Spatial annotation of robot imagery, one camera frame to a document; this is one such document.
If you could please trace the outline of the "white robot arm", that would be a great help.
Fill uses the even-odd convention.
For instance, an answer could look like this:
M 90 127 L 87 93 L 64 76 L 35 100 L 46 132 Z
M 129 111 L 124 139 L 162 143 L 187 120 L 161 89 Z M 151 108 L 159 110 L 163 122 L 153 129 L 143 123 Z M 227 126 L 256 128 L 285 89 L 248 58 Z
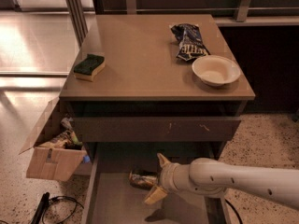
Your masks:
M 190 164 L 169 161 L 157 154 L 162 171 L 144 203 L 154 204 L 169 193 L 188 191 L 218 198 L 227 189 L 237 189 L 274 203 L 299 209 L 299 171 L 248 167 L 199 158 Z

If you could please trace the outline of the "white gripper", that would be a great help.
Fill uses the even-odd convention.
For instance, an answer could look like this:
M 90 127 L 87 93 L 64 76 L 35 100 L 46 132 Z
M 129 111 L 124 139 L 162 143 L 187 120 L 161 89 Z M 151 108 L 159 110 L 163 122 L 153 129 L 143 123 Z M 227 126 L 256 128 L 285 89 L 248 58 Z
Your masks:
M 153 186 L 144 199 L 151 205 L 167 196 L 167 192 L 180 192 L 190 189 L 189 165 L 172 163 L 162 153 L 157 154 L 162 171 L 159 176 L 159 186 Z

